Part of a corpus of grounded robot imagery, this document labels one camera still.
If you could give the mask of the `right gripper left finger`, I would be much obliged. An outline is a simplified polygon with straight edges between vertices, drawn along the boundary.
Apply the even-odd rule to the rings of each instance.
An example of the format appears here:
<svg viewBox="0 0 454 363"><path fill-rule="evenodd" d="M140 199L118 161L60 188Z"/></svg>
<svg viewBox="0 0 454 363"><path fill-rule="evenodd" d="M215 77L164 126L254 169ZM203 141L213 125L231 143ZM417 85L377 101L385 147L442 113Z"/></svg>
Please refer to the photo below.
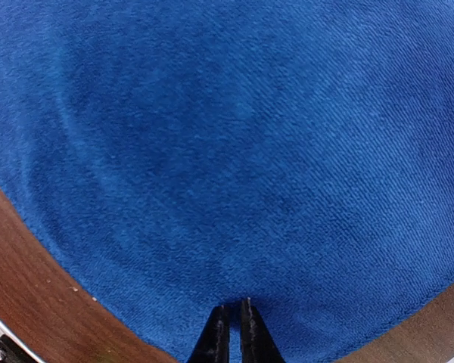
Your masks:
<svg viewBox="0 0 454 363"><path fill-rule="evenodd" d="M229 362L229 310L225 306L212 309L200 337L188 359L189 363Z"/></svg>

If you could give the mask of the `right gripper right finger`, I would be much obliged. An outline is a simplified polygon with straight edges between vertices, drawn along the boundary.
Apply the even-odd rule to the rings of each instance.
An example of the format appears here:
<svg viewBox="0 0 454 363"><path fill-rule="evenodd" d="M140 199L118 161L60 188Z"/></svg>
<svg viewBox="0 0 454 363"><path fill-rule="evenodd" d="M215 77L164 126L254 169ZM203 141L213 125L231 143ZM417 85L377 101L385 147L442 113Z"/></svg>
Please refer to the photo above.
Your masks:
<svg viewBox="0 0 454 363"><path fill-rule="evenodd" d="M241 302L240 336L243 363L285 363L260 312L250 298Z"/></svg>

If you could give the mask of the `blue towel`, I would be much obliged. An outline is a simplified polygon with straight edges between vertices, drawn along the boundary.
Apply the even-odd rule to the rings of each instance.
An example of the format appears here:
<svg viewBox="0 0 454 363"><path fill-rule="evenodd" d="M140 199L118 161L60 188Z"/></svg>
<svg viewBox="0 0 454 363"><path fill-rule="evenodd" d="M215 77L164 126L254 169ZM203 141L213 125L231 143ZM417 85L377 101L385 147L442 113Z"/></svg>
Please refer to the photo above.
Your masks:
<svg viewBox="0 0 454 363"><path fill-rule="evenodd" d="M176 358L339 358L454 281L454 1L0 1L0 187Z"/></svg>

